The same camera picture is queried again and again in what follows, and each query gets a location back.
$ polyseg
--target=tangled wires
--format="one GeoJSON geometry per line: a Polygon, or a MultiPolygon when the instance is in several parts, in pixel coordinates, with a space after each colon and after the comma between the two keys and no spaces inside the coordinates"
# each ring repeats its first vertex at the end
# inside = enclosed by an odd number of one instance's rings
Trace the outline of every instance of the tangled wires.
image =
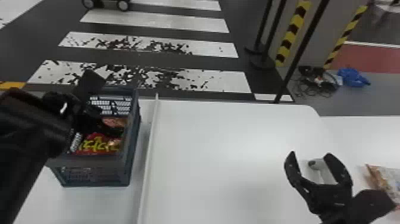
{"type": "Polygon", "coordinates": [[[311,68],[308,66],[300,66],[299,71],[302,74],[301,77],[292,80],[294,82],[292,86],[292,93],[296,97],[303,99],[314,96],[321,96],[330,98],[334,92],[339,88],[339,84],[332,74],[321,68],[311,68]]]}

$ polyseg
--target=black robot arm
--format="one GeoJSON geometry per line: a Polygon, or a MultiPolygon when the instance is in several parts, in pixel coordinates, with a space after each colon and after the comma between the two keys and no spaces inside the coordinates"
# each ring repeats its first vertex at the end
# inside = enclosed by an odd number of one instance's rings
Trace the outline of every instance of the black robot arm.
{"type": "Polygon", "coordinates": [[[86,103],[104,84],[86,70],[72,94],[38,98],[12,88],[0,96],[0,223],[13,223],[47,159],[68,149],[76,133],[121,134],[103,124],[101,109],[86,103]]]}

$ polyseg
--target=red floor area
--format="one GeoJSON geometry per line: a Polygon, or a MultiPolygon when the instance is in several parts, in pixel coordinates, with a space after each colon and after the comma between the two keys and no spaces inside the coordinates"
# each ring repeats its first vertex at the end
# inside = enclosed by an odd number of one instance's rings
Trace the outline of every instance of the red floor area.
{"type": "Polygon", "coordinates": [[[353,67],[359,71],[400,74],[400,49],[344,45],[330,69],[353,67]]]}

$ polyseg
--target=black floor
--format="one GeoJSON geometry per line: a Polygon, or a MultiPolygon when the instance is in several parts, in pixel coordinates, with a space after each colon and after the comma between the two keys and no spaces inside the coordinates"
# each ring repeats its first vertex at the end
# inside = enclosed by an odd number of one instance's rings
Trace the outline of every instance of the black floor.
{"type": "MultiPolygon", "coordinates": [[[[0,80],[26,82],[45,60],[84,61],[91,63],[132,64],[187,69],[244,71],[252,93],[275,94],[282,82],[276,71],[259,71],[248,62],[243,50],[257,32],[265,2],[262,0],[220,0],[222,12],[188,10],[170,7],[135,5],[135,11],[194,15],[225,18],[229,34],[214,34],[188,30],[168,30],[148,27],[106,26],[104,24],[80,23],[86,13],[80,1],[44,0],[31,10],[0,30],[0,80]],[[98,51],[57,47],[69,31],[98,32],[124,35],[156,36],[160,38],[192,39],[204,41],[233,42],[239,59],[199,57],[194,55],[132,53],[120,51],[98,51]]],[[[28,89],[43,88],[57,90],[57,86],[31,85],[28,89]]],[[[173,98],[205,98],[254,100],[250,94],[228,94],[214,92],[187,92],[143,90],[143,94],[162,92],[173,98]]]]}

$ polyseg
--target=wall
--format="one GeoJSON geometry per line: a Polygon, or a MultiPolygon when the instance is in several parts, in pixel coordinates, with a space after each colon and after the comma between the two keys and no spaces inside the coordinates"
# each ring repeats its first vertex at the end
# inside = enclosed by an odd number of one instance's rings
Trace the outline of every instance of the wall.
{"type": "MultiPolygon", "coordinates": [[[[280,0],[273,0],[273,7],[265,27],[264,36],[262,37],[263,43],[265,43],[270,33],[271,24],[276,14],[279,1],[280,0]]],[[[290,49],[290,56],[286,59],[285,66],[290,66],[290,63],[293,61],[294,55],[321,2],[321,0],[309,1],[312,3],[311,8],[305,16],[304,25],[297,35],[296,42],[290,49]]],[[[273,60],[276,58],[277,51],[282,43],[298,2],[299,1],[287,0],[286,7],[268,52],[273,60]]],[[[336,42],[343,35],[347,24],[352,20],[358,7],[365,5],[367,2],[368,0],[331,0],[301,58],[300,64],[322,67],[335,47],[336,42]]]]}

